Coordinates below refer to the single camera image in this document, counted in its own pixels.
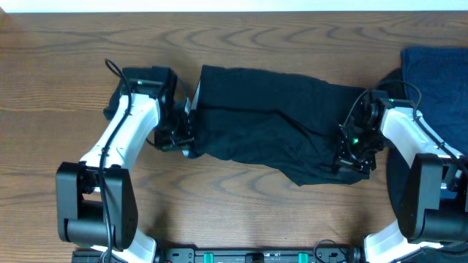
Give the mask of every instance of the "wooden table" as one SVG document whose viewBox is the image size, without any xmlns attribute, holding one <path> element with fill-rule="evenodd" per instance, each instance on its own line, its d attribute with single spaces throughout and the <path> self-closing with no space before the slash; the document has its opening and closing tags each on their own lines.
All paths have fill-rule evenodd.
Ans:
<svg viewBox="0 0 468 263">
<path fill-rule="evenodd" d="M 467 46 L 466 12 L 6 15 L 0 29 L 0 261 L 69 262 L 55 172 L 100 137 L 125 66 L 171 66 L 193 90 L 202 64 L 294 72 L 369 87 L 415 45 Z M 139 227 L 165 243 L 306 247 L 359 243 L 395 220 L 385 153 L 371 180 L 302 186 L 260 165 L 143 147 L 132 173 Z"/>
</svg>

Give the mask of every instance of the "black bracket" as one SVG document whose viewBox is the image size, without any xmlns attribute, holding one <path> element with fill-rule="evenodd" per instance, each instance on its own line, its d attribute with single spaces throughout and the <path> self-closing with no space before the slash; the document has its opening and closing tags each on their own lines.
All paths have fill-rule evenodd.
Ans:
<svg viewBox="0 0 468 263">
<path fill-rule="evenodd" d="M 468 240 L 466 180 L 459 181 L 458 192 L 441 188 L 447 173 L 454 172 L 450 171 L 451 162 L 433 153 L 415 156 L 396 215 L 400 231 L 410 243 Z"/>
<path fill-rule="evenodd" d="M 104 168 L 113 246 L 118 250 L 132 244 L 137 230 L 138 211 L 129 171 Z M 107 245 L 102 202 L 87 200 L 97 187 L 97 168 L 64 162 L 56 173 L 58 235 L 62 241 L 81 246 Z"/>
<path fill-rule="evenodd" d="M 194 132 L 190 123 L 188 98 L 174 101 L 178 77 L 168 67 L 123 68 L 129 80 L 130 90 L 134 93 L 147 94 L 159 102 L 159 124 L 154 131 L 154 142 L 148 141 L 155 148 L 163 151 L 187 150 L 194 142 Z M 121 80 L 104 110 L 104 115 L 111 120 L 118 109 L 118 101 L 127 93 L 126 83 Z"/>
<path fill-rule="evenodd" d="M 411 101 L 391 99 L 386 91 L 369 91 L 344 126 L 340 126 L 337 168 L 345 167 L 365 174 L 377 168 L 375 154 L 391 142 L 380 132 L 387 109 L 413 107 Z"/>
</svg>

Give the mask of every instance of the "blue cloth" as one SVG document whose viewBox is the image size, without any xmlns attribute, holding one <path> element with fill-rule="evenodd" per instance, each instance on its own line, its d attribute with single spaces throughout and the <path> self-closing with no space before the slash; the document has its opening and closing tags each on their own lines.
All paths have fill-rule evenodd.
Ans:
<svg viewBox="0 0 468 263">
<path fill-rule="evenodd" d="M 416 85 L 420 111 L 450 146 L 468 156 L 468 48 L 410 47 L 402 51 L 403 80 Z M 418 95 L 405 87 L 408 99 Z"/>
</svg>

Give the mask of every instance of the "green clip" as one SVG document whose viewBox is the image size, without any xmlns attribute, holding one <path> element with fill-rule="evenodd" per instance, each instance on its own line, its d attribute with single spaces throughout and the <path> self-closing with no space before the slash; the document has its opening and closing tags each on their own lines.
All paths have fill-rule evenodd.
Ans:
<svg viewBox="0 0 468 263">
<path fill-rule="evenodd" d="M 307 253 L 299 253 L 299 263 L 309 263 L 309 255 Z"/>
<path fill-rule="evenodd" d="M 203 254 L 203 263 L 214 263 L 213 253 L 204 253 Z"/>
</svg>

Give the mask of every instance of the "white wall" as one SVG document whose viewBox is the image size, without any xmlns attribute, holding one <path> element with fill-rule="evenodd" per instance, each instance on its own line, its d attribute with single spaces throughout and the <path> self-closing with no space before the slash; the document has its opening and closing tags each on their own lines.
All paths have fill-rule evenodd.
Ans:
<svg viewBox="0 0 468 263">
<path fill-rule="evenodd" d="M 0 0 L 5 12 L 468 10 L 468 0 Z"/>
</svg>

